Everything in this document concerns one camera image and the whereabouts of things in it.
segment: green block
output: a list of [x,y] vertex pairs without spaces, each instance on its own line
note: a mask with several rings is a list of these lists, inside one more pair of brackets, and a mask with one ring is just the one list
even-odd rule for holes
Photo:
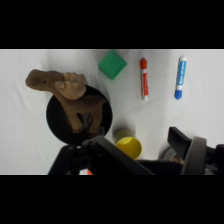
[[128,63],[115,51],[110,50],[99,63],[99,67],[111,78],[115,79]]

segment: white surface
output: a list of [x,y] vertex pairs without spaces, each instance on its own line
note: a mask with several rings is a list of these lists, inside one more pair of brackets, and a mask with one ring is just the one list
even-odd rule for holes
[[[26,87],[32,69],[83,73],[111,101],[113,126],[128,128],[143,145],[142,159],[166,149],[170,126],[208,145],[224,143],[224,50],[117,50],[128,66],[114,80],[98,69],[108,50],[0,50],[0,174],[47,174],[64,143],[48,128],[50,93]],[[174,98],[178,61],[188,58],[183,98]],[[140,59],[148,60],[149,101],[141,96]]]

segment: black bowl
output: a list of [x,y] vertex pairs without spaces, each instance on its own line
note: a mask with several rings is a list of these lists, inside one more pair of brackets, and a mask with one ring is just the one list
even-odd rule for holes
[[[86,86],[85,95],[98,95],[106,99],[106,97],[100,91],[91,86]],[[52,133],[62,142],[66,144],[75,144],[77,146],[81,146],[85,140],[90,139],[87,134],[88,129],[85,127],[87,117],[79,115],[80,120],[84,124],[84,130],[79,134],[74,134],[72,132],[71,126],[69,125],[67,115],[55,96],[52,96],[48,103],[46,116],[48,126],[51,129]],[[100,127],[104,128],[104,135],[106,135],[110,130],[112,119],[112,109],[107,100],[107,103],[103,105],[103,120],[100,125]]]

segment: yellow cup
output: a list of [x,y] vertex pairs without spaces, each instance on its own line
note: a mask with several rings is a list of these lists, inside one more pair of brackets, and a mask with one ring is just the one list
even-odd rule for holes
[[142,153],[142,145],[134,134],[128,130],[121,130],[115,136],[116,147],[126,155],[136,160]]

